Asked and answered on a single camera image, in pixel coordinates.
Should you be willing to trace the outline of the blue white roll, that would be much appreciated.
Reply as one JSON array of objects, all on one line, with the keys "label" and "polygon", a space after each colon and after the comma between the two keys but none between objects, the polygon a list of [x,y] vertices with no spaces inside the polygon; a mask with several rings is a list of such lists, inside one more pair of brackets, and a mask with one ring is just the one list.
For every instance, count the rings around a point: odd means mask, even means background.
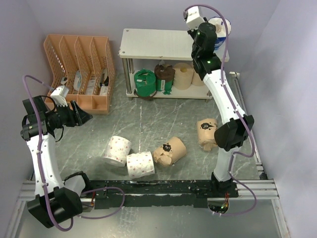
[{"label": "blue white roll", "polygon": [[[228,34],[225,30],[225,22],[227,25]],[[217,40],[214,45],[216,50],[223,45],[227,35],[231,33],[231,22],[227,18],[225,19],[225,22],[220,17],[212,17],[209,19],[209,23],[216,27]]]}]

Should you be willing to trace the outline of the beige toilet roll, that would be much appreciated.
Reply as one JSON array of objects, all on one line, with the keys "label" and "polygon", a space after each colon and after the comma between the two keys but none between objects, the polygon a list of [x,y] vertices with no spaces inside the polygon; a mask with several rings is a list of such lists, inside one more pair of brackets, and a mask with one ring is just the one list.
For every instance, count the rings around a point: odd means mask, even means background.
[{"label": "beige toilet roll", "polygon": [[195,86],[204,86],[204,82],[200,79],[200,76],[193,70],[192,84]]},{"label": "beige toilet roll", "polygon": [[177,63],[174,65],[175,70],[173,86],[178,90],[186,90],[191,86],[194,74],[193,68],[187,63]]}]

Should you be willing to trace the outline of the green brown roll orange label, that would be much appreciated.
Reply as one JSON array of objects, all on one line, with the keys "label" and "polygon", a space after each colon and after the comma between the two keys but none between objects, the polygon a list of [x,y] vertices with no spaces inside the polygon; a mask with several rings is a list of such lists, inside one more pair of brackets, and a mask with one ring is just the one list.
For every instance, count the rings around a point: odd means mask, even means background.
[{"label": "green brown roll orange label", "polygon": [[156,76],[147,69],[141,69],[134,75],[135,93],[145,100],[151,100],[156,94]]}]

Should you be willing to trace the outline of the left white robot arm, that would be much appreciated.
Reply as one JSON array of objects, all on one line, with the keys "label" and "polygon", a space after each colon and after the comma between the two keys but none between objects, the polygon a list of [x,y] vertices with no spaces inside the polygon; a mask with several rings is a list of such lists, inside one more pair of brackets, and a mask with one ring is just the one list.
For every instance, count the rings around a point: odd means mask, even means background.
[{"label": "left white robot arm", "polygon": [[55,156],[55,129],[82,126],[92,115],[75,101],[70,105],[46,106],[43,96],[23,101],[27,112],[22,120],[21,137],[31,152],[35,175],[35,198],[27,203],[28,211],[46,228],[73,218],[83,211],[80,198],[91,195],[93,186],[83,171],[61,179]]}]

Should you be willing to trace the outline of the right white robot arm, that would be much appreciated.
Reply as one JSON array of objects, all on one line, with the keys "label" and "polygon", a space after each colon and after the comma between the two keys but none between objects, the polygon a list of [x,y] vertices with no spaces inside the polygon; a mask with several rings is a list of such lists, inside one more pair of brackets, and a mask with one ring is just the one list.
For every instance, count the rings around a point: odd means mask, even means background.
[{"label": "right white robot arm", "polygon": [[193,39],[191,57],[194,70],[211,92],[222,120],[222,126],[214,133],[219,150],[210,191],[213,197],[222,197],[226,193],[236,195],[236,183],[231,176],[233,164],[249,137],[254,118],[246,115],[240,107],[221,70],[221,60],[214,53],[216,27],[203,22],[188,34]]}]

